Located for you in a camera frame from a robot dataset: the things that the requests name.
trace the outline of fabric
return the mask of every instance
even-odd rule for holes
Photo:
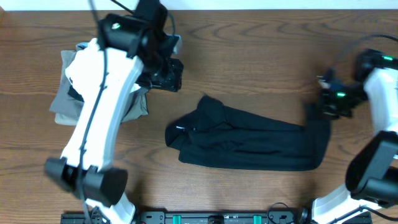
[[[204,96],[197,109],[170,124],[166,145],[181,162],[207,167],[253,170],[312,170],[325,155],[331,124],[315,119],[299,126],[224,106]]]
[[[76,50],[83,50],[86,46],[87,43],[80,43],[76,46]],[[65,69],[73,62],[75,55],[76,51],[74,50],[61,51],[62,72],[60,86],[58,88],[57,95],[50,106],[50,111],[56,114],[55,122],[57,124],[70,126],[76,125],[84,105],[84,102],[75,99],[76,96],[74,96],[74,98],[68,94],[68,92],[70,92],[71,84],[65,75]],[[145,95],[147,91],[148,90],[145,88],[140,88],[139,90],[130,94],[127,105],[131,106],[126,108],[126,115],[122,119],[122,122],[137,119],[142,115],[148,114]]]

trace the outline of wooden surface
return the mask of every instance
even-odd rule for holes
[[[315,77],[350,41],[375,32],[398,35],[397,13],[173,12],[184,41],[183,85],[178,93],[150,91],[150,115],[119,130],[115,166],[129,171],[129,198],[169,211],[266,210],[274,202],[298,207],[337,188],[372,136],[368,104],[354,111],[355,119],[333,123],[323,163],[308,172],[182,164],[178,151],[165,146],[165,127],[194,110],[205,93],[237,109],[302,124],[302,103],[317,97]],[[59,84],[60,51],[75,49],[95,33],[89,12],[5,13],[0,25],[0,223],[59,223],[64,211],[81,210],[79,200],[49,181],[43,165],[49,156],[60,156],[73,132],[55,124],[49,112]],[[398,56],[398,45],[389,40],[364,47]],[[350,80],[355,53],[338,67],[345,80]]]

